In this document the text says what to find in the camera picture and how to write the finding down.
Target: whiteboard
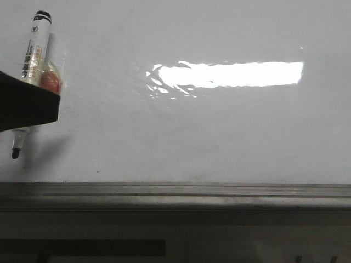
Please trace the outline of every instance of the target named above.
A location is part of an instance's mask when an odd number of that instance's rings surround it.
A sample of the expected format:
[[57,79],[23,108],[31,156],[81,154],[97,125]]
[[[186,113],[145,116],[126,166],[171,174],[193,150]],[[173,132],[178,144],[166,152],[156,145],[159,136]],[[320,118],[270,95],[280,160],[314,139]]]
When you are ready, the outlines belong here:
[[63,74],[59,120],[1,182],[349,184],[349,1],[4,1],[19,77],[36,11]]

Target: red object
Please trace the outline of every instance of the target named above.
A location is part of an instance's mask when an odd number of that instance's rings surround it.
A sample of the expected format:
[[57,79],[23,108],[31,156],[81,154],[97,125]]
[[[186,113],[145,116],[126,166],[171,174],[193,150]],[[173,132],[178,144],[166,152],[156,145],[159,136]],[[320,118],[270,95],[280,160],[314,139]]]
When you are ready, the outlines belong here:
[[40,87],[60,95],[60,77],[54,72],[44,72],[40,80]]

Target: marker holder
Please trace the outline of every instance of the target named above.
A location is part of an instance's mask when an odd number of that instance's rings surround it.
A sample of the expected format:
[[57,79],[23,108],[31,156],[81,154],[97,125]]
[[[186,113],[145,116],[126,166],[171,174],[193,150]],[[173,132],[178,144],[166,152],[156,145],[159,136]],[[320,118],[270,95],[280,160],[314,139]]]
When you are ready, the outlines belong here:
[[55,122],[60,96],[0,71],[0,132]]

